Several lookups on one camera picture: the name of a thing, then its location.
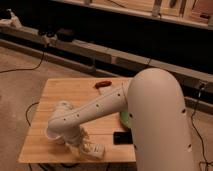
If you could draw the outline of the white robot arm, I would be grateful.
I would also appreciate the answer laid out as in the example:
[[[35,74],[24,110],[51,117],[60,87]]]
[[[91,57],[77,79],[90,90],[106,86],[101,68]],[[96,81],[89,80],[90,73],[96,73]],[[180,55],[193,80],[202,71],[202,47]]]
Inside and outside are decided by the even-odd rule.
[[[63,134],[124,110],[130,116],[138,171],[196,170],[183,92],[163,69],[144,69],[78,108],[53,113],[47,128]]]

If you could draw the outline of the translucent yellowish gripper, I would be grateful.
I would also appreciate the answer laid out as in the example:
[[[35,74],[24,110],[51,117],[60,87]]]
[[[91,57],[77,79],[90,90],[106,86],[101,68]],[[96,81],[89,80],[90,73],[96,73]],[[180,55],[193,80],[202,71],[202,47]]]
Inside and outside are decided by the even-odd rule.
[[[71,130],[70,136],[68,138],[68,144],[81,153],[90,151],[88,133],[81,126],[75,127]]]

